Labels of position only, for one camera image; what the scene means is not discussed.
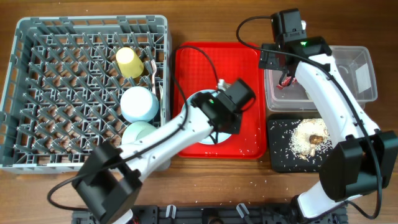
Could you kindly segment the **small green saucer bowl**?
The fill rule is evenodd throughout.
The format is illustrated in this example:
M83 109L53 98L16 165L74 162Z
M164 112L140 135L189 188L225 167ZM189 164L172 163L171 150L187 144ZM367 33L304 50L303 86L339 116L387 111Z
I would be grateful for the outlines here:
M122 94L120 107L122 116L128 122L148 122L158 113L159 101L147 88L134 86Z

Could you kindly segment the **green food bowl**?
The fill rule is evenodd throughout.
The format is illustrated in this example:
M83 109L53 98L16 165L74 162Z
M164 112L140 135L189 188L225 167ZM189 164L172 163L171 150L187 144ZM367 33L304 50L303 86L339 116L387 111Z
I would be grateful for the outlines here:
M121 144L130 144L137 141L150 133L154 132L157 128L145 121L136 121L130 124L123 132Z

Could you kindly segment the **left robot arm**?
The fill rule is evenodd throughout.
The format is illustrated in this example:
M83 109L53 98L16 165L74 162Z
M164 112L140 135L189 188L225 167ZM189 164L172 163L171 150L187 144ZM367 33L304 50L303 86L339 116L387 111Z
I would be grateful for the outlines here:
M242 79L217 95L198 92L179 115L142 139L119 147L100 144L72 186L100 223L114 223L134 205L146 178L171 157L213 132L238 134L243 108L255 98Z

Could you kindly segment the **white plastic fork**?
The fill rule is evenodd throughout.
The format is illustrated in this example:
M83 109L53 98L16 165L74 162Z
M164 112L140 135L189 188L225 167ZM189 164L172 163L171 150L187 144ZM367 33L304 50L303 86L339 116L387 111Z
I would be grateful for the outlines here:
M154 59L150 61L151 67L152 67L152 76L151 76L151 82L152 82L152 93L156 95L156 83L155 83L155 78L156 78L156 73L157 73L157 65Z

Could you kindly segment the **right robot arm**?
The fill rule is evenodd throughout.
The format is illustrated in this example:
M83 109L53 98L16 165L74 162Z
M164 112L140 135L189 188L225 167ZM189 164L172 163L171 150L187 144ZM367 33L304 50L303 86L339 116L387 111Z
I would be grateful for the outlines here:
M319 170L319 182L296 196L298 220L310 222L354 199L377 193L372 215L381 209L382 191L397 157L397 135L381 131L359 106L343 81L323 37L307 37L298 9L272 14L274 44L264 44L259 66L297 80L313 100L330 135L333 150Z

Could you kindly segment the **white plastic spoon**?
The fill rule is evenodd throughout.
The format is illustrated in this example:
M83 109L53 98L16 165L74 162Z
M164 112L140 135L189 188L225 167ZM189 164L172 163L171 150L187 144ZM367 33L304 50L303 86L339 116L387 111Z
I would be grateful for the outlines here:
M163 123L163 120L164 120L164 118L163 118L163 109L162 109L162 106L163 106L163 87L162 87L162 85L160 84L160 85L159 85L160 124L162 124L162 123Z

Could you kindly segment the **rice and mushroom leftovers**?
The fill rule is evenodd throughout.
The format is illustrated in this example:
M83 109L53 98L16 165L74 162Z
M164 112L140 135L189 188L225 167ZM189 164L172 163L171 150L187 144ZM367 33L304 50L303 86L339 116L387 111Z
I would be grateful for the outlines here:
M292 131L289 147L295 157L306 161L329 151L331 139L324 120L301 120Z

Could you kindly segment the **yellow plastic cup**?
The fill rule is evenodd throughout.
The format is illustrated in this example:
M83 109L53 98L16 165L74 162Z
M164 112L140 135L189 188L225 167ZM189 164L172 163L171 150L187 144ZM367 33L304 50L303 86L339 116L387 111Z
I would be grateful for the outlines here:
M118 67L125 78L137 78L144 71L144 64L130 47L120 48L116 52Z

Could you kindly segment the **red snack wrapper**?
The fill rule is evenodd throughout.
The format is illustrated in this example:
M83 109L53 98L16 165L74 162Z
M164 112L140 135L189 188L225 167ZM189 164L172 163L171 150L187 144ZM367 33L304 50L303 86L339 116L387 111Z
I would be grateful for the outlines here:
M297 79L295 77L281 77L276 87L281 90L294 83L297 83Z

